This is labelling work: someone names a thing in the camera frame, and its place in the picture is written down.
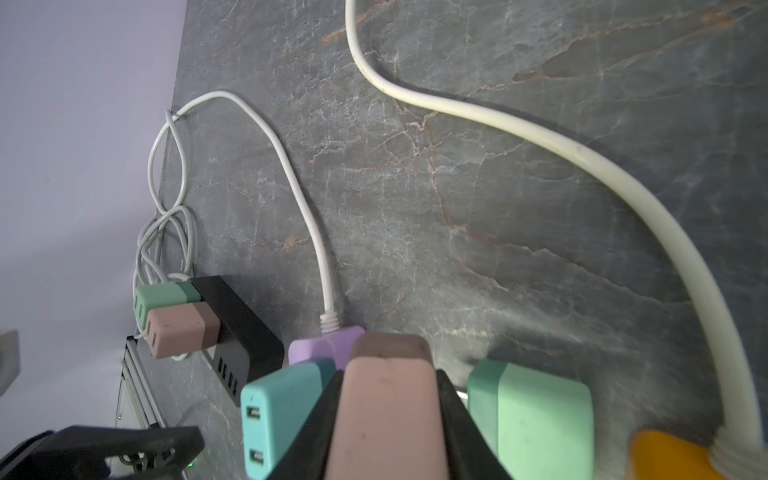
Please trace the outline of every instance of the cable strain relief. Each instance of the cable strain relief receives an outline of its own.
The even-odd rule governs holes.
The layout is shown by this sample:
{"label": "cable strain relief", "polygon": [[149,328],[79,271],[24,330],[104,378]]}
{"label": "cable strain relief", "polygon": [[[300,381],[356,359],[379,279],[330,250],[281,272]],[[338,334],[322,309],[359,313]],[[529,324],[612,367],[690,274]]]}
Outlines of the cable strain relief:
{"label": "cable strain relief", "polygon": [[320,316],[320,333],[331,333],[339,329],[339,314],[336,312],[325,312]]}
{"label": "cable strain relief", "polygon": [[749,449],[733,440],[725,426],[720,427],[710,448],[710,465],[728,480],[768,478],[768,449]]}

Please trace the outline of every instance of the white cable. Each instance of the white cable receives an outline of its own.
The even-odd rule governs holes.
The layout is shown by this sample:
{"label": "white cable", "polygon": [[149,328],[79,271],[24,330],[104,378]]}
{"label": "white cable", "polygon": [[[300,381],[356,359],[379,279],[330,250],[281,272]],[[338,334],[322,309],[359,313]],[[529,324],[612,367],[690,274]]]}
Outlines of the white cable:
{"label": "white cable", "polygon": [[[189,280],[189,278],[194,275],[193,261],[195,222],[192,213],[182,204],[184,202],[184,197],[187,195],[187,189],[189,187],[189,167],[187,162],[187,155],[184,152],[184,147],[181,144],[181,139],[176,129],[175,122],[196,106],[206,101],[213,100],[214,98],[226,98],[234,102],[238,107],[242,108],[243,111],[254,122],[256,122],[256,124],[267,135],[267,137],[270,139],[270,142],[272,143],[272,146],[277,152],[277,157],[280,159],[280,163],[283,165],[283,170],[285,171],[286,177],[288,177],[288,183],[290,184],[293,196],[296,198],[296,203],[299,204],[299,210],[301,211],[302,217],[304,217],[304,221],[306,222],[306,226],[310,231],[310,237],[312,238],[312,243],[315,247],[315,253],[317,255],[317,263],[320,269],[320,282],[323,286],[323,303],[325,305],[325,313],[320,316],[320,331],[322,333],[330,333],[338,330],[339,316],[336,313],[336,309],[334,308],[333,304],[331,272],[325,244],[323,243],[323,236],[321,235],[320,229],[317,226],[315,217],[312,215],[310,206],[306,202],[306,198],[304,197],[304,193],[301,190],[299,181],[296,178],[296,173],[293,171],[293,167],[288,160],[288,155],[283,148],[283,144],[280,143],[280,139],[277,137],[275,132],[268,125],[268,123],[265,122],[261,116],[259,116],[258,113],[256,113],[245,101],[228,91],[212,91],[190,101],[182,108],[180,108],[175,115],[171,115],[169,111],[166,111],[165,113],[165,125],[163,125],[163,127],[160,129],[160,133],[157,134],[157,137],[154,140],[154,144],[152,145],[152,149],[149,153],[149,161],[147,162],[147,182],[149,183],[149,191],[152,194],[155,207],[161,215],[156,220],[150,220],[146,225],[144,225],[144,228],[142,228],[141,232],[139,233],[136,250],[136,270],[134,272],[134,295],[136,293],[136,288],[140,285],[165,283],[169,280],[185,281]],[[173,136],[174,141],[176,142],[176,146],[179,150],[179,157],[181,159],[181,186],[173,206],[166,210],[162,204],[162,201],[160,200],[160,195],[154,186],[152,170],[154,165],[154,156],[157,153],[157,148],[160,146],[160,143],[168,130],[170,130],[171,135]],[[186,224],[186,229],[184,228],[184,225],[176,218],[178,215],[182,216],[184,223]],[[160,265],[161,249],[159,243],[162,241],[163,233],[168,223],[174,226],[176,234],[179,237],[179,242],[181,244],[181,251],[184,259],[181,263],[180,273],[166,273],[163,271]],[[154,246],[153,253],[150,251],[152,246]],[[135,338],[140,339],[141,337],[146,336],[146,327],[144,327],[144,330],[142,331],[141,326],[138,325],[138,319],[136,319],[136,321],[140,332],[135,336]],[[173,358],[181,360],[186,358],[186,356],[187,354],[183,354]]]}
{"label": "white cable", "polygon": [[587,171],[632,207],[667,251],[693,301],[720,382],[728,436],[748,451],[762,450],[760,407],[741,338],[712,273],[664,205],[619,166],[568,137],[491,108],[411,91],[387,81],[368,65],[360,50],[355,0],[346,0],[345,14],[349,50],[357,68],[374,87],[405,103],[486,124],[546,148]]}

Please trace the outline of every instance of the usb port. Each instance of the usb port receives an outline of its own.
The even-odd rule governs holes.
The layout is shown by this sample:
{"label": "usb port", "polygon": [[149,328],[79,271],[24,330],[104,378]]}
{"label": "usb port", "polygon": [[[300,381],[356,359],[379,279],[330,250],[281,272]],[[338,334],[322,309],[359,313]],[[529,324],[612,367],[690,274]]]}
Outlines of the usb port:
{"label": "usb port", "polygon": [[251,450],[250,461],[256,462],[259,465],[264,465],[264,454],[262,452],[258,452],[257,450]]}
{"label": "usb port", "polygon": [[259,410],[258,407],[248,407],[248,408],[246,408],[245,409],[245,414],[248,415],[249,419],[256,419],[256,420],[258,420],[258,419],[261,418],[261,410]]}

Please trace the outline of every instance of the black usb hub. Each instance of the black usb hub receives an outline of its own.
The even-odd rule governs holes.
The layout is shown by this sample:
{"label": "black usb hub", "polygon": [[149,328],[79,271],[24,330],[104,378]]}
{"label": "black usb hub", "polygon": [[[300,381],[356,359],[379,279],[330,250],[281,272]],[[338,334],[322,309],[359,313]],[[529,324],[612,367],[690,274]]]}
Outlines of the black usb hub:
{"label": "black usb hub", "polygon": [[204,355],[239,407],[240,390],[247,383],[283,366],[283,343],[220,276],[202,276],[191,282],[221,320],[214,356],[206,351]]}

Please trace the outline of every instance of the pink plug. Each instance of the pink plug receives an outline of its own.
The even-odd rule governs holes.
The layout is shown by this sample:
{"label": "pink plug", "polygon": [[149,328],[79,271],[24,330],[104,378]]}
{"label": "pink plug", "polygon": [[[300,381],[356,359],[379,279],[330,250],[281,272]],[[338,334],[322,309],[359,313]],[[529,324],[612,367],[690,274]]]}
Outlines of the pink plug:
{"label": "pink plug", "polygon": [[366,331],[361,326],[347,326],[321,336],[298,339],[288,347],[288,365],[314,359],[332,359],[338,370],[344,370],[355,340]]}

